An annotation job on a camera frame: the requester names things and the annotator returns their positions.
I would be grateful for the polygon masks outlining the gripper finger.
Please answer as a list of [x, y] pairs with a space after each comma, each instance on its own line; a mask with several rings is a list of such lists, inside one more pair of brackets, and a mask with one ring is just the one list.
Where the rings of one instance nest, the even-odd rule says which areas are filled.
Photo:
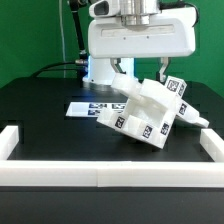
[[162, 57], [160, 59], [161, 67], [159, 70], [159, 81], [164, 82], [166, 80], [165, 72], [170, 64], [170, 58], [169, 57]]
[[116, 73], [125, 74], [125, 71], [122, 70], [122, 68], [120, 66], [120, 63], [121, 63], [121, 59], [120, 58], [111, 58], [110, 59], [110, 64], [111, 64], [113, 70]]

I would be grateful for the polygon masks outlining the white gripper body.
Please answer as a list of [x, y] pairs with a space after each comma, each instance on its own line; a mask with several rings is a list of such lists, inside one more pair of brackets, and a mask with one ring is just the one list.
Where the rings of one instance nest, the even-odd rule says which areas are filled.
[[123, 26], [120, 17], [94, 19], [88, 30], [93, 58], [161, 58], [191, 55], [196, 48], [193, 7], [154, 14], [148, 25]]

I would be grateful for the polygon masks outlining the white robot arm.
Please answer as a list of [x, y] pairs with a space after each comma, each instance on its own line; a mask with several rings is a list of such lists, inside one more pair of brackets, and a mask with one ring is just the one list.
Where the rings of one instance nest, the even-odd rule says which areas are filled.
[[134, 75], [136, 58], [158, 58], [156, 80], [166, 80], [173, 57], [196, 48], [198, 8], [187, 0], [68, 0], [80, 56], [88, 63], [87, 88], [111, 87], [117, 73]]

